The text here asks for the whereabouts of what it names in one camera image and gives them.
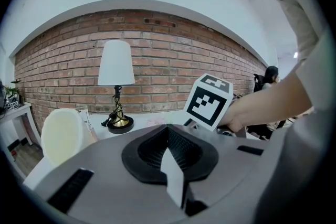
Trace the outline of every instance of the brick wall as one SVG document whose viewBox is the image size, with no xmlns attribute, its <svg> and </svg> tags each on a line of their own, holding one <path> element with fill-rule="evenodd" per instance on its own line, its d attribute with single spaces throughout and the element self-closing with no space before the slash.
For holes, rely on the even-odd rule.
<svg viewBox="0 0 336 224">
<path fill-rule="evenodd" d="M 97 86 L 104 43 L 122 39 L 132 47 L 135 85 L 122 89 L 125 112 L 182 109 L 193 82 L 207 72 L 253 91 L 253 73 L 265 66 L 239 44 L 190 20 L 146 10 L 112 10 L 59 24 L 16 55 L 15 78 L 41 130 L 56 108 L 88 105 L 112 111 L 113 88 Z"/>
</svg>

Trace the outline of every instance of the wooden floor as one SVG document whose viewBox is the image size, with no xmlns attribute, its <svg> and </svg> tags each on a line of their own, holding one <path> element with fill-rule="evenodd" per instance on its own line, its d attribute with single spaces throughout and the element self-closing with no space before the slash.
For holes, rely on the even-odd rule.
<svg viewBox="0 0 336 224">
<path fill-rule="evenodd" d="M 20 144 L 14 151 L 16 152 L 14 155 L 15 162 L 25 176 L 28 176 L 43 158 L 42 149 L 35 144 L 29 145 L 26 143 L 23 146 Z"/>
</svg>

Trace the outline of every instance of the white sleeve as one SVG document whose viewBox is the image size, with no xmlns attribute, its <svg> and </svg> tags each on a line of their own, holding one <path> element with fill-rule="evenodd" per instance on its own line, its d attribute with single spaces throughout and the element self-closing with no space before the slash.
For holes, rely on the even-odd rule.
<svg viewBox="0 0 336 224">
<path fill-rule="evenodd" d="M 336 108 L 336 50 L 332 34 L 326 31 L 308 59 L 296 70 L 317 110 Z"/>
</svg>

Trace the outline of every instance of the black slot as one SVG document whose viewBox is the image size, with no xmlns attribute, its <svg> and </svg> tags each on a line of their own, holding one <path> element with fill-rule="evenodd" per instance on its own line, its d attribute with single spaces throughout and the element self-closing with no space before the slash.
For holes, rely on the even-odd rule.
<svg viewBox="0 0 336 224">
<path fill-rule="evenodd" d="M 264 152 L 264 150 L 261 150 L 259 148 L 255 148 L 255 147 L 251 147 L 251 146 L 239 146 L 239 147 L 237 147 L 237 149 L 239 151 L 244 151 L 244 152 L 251 153 L 251 154 L 254 154 L 254 155 L 258 155 L 258 156 L 261 156 L 262 153 Z"/>
<path fill-rule="evenodd" d="M 83 191 L 93 172 L 78 169 L 49 199 L 48 203 L 63 213 L 67 213 L 71 205 Z"/>
<path fill-rule="evenodd" d="M 192 121 L 193 121 L 192 119 L 187 120 L 187 121 L 183 124 L 183 126 L 188 126 Z"/>
</svg>

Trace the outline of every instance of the white paper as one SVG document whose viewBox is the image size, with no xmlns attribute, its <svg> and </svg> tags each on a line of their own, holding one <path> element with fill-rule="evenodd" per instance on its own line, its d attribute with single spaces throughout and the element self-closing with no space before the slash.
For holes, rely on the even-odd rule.
<svg viewBox="0 0 336 224">
<path fill-rule="evenodd" d="M 167 175 L 167 193 L 176 205 L 181 208 L 184 175 L 168 148 L 162 156 L 160 171 Z"/>
<path fill-rule="evenodd" d="M 98 141 L 96 132 L 94 131 L 93 127 L 91 126 L 90 120 L 89 120 L 89 110 L 87 106 L 82 106 L 80 108 L 76 108 L 79 116 L 81 119 L 85 122 L 86 127 L 90 130 L 91 135 L 93 136 L 93 139 L 95 141 Z"/>
</svg>

